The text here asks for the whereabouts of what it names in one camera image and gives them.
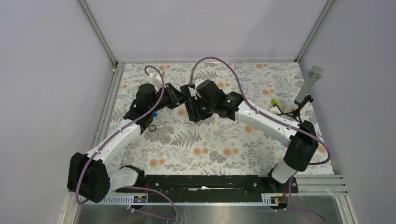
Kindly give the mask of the black remote control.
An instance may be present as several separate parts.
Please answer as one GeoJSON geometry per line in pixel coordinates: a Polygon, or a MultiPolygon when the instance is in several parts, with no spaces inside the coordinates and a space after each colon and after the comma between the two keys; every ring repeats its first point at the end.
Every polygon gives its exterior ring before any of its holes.
{"type": "Polygon", "coordinates": [[[180,86],[180,91],[187,98],[187,100],[186,100],[184,105],[186,107],[186,111],[187,111],[187,114],[188,114],[189,121],[198,122],[199,121],[199,117],[198,117],[198,114],[197,114],[197,107],[196,107],[196,104],[195,104],[196,102],[195,102],[195,98],[190,93],[189,86],[188,85],[180,86]]]}

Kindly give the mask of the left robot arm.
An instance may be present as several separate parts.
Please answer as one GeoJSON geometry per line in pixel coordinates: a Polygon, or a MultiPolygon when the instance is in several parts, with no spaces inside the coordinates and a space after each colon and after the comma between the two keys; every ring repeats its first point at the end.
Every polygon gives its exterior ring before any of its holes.
{"type": "Polygon", "coordinates": [[[149,128],[153,114],[165,107],[174,109],[191,97],[189,87],[177,90],[172,84],[156,90],[153,84],[142,84],[120,126],[87,153],[75,153],[70,161],[67,189],[94,203],[101,202],[108,192],[128,186],[138,192],[144,188],[144,171],[132,165],[109,170],[113,160],[125,147],[149,128]]]}

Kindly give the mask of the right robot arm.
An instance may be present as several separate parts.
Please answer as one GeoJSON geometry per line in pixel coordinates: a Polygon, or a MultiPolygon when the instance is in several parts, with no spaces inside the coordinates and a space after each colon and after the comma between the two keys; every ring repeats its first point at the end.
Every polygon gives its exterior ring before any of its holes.
{"type": "Polygon", "coordinates": [[[217,114],[253,126],[287,148],[283,159],[269,173],[268,186],[274,192],[284,189],[292,175],[306,170],[319,146],[312,123],[299,124],[262,111],[237,92],[225,94],[211,80],[201,82],[193,96],[188,85],[180,89],[188,97],[185,106],[190,121],[199,122],[217,114]]]}

